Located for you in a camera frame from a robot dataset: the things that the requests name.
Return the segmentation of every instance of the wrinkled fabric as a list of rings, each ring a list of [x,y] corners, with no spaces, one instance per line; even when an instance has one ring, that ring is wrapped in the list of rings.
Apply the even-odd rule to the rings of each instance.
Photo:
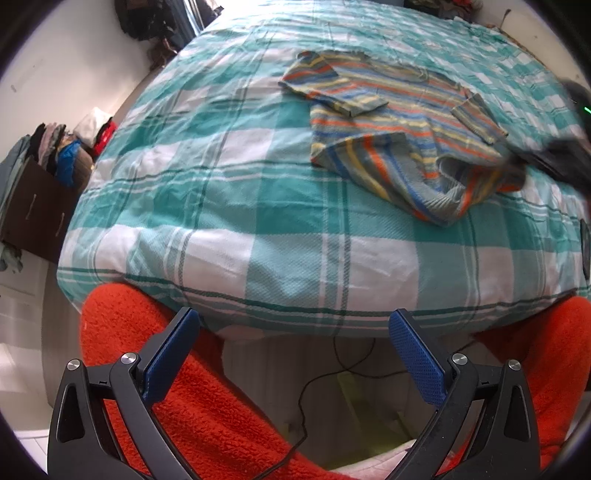
[[[507,132],[481,96],[442,74],[363,52],[301,52],[280,84],[311,101],[311,161],[421,220],[447,226],[520,190],[494,149]]]

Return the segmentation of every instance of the white bag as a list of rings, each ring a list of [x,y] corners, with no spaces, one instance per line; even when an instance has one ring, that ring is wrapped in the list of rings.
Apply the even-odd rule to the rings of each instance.
[[[100,128],[109,121],[112,115],[105,113],[100,108],[94,107],[74,129],[74,135],[80,138],[88,147],[95,146],[96,136]]]

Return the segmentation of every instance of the blue gripper pad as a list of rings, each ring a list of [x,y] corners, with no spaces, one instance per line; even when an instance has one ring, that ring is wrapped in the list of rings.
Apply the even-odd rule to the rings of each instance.
[[[142,399],[147,405],[164,400],[178,371],[197,340],[201,320],[189,310],[144,372]]]
[[[423,400],[440,407],[446,397],[443,370],[397,310],[390,315],[388,332]]]

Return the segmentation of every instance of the bed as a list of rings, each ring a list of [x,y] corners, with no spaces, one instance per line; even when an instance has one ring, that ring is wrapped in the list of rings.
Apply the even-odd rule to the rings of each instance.
[[[557,79],[497,31],[364,0],[255,0],[182,50],[119,126],[69,226],[66,296],[122,281],[216,331],[346,336],[386,336],[400,307],[439,335],[588,296],[587,203],[543,173],[442,228],[312,167],[308,103],[278,81],[324,49],[445,74],[520,147],[583,135]]]

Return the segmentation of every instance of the metal screw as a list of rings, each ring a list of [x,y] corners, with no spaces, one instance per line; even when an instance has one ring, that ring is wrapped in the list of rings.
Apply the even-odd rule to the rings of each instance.
[[[133,352],[124,353],[121,356],[121,363],[125,365],[129,365],[134,363],[137,360],[137,355]]]
[[[512,370],[521,370],[521,364],[517,360],[509,360],[509,368]]]
[[[466,365],[468,363],[468,357],[463,353],[454,353],[452,360],[455,364]]]
[[[66,366],[68,370],[76,370],[80,366],[80,360],[75,358],[74,360],[70,360]]]

